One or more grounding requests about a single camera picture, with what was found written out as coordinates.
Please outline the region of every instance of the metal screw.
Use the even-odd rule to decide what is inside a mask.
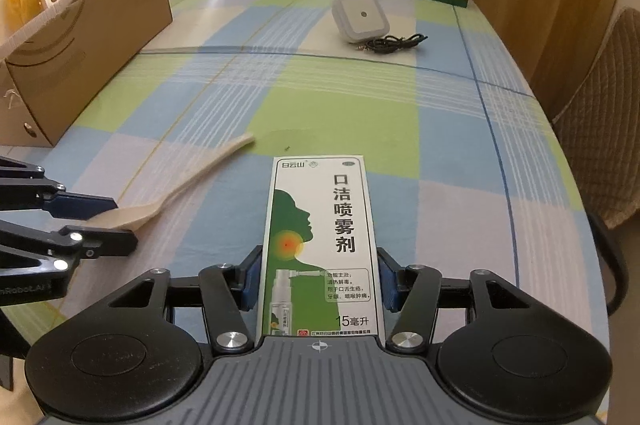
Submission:
[[[220,347],[230,351],[240,349],[244,344],[246,344],[247,340],[246,335],[238,331],[226,331],[224,333],[220,333],[216,338],[216,342],[218,342]]]
[[[413,331],[401,331],[391,337],[391,341],[402,349],[413,349],[424,341],[423,338]]]
[[[55,261],[53,261],[53,267],[56,270],[64,271],[69,267],[69,265],[66,263],[66,261],[63,261],[62,259],[56,259]]]

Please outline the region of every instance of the mouth spray box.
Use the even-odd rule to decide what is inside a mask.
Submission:
[[[256,336],[384,339],[362,156],[274,158]]]

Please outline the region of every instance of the wooden spoon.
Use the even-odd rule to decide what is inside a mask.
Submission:
[[[140,204],[138,206],[127,206],[126,208],[114,208],[107,210],[101,214],[95,215],[87,221],[83,221],[82,225],[88,228],[124,228],[127,230],[137,230],[150,219],[156,217],[166,206],[177,196],[193,185],[196,181],[205,176],[213,167],[218,165],[222,160],[231,156],[234,152],[241,149],[248,143],[254,141],[254,135],[245,133],[235,138],[222,147],[216,148],[216,153],[205,163],[200,169],[193,172],[187,179],[172,190],[167,192],[158,201],[149,204]]]

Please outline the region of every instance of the brown cardboard box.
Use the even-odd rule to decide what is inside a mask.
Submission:
[[[168,0],[69,2],[0,61],[2,145],[54,146],[111,77],[172,22]]]

